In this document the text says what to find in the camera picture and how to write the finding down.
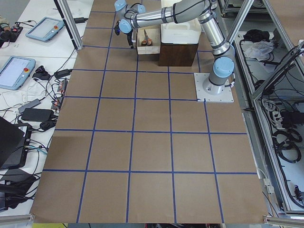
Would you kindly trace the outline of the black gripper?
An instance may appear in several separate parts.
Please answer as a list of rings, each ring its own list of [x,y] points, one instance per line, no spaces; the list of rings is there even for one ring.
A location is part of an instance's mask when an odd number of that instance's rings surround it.
[[[129,32],[127,35],[127,41],[128,41],[128,44],[130,46],[131,49],[133,49],[133,42],[132,42],[132,35],[133,33],[132,32]]]

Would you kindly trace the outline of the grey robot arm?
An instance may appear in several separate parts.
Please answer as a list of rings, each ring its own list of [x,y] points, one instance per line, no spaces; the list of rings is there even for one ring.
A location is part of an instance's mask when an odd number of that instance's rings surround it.
[[[215,58],[209,83],[223,86],[234,70],[234,50],[218,25],[213,11],[215,4],[214,0],[169,1],[161,9],[147,11],[140,3],[130,5],[117,0],[114,7],[119,17],[119,31],[124,34],[159,25],[164,43],[197,44],[200,33],[204,32]]]

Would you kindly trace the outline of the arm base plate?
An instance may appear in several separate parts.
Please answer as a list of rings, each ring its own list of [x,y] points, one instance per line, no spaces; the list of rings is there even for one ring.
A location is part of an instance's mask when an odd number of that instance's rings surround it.
[[[227,79],[224,85],[213,85],[209,81],[209,73],[194,73],[196,97],[198,102],[233,103],[234,98],[230,82]]]

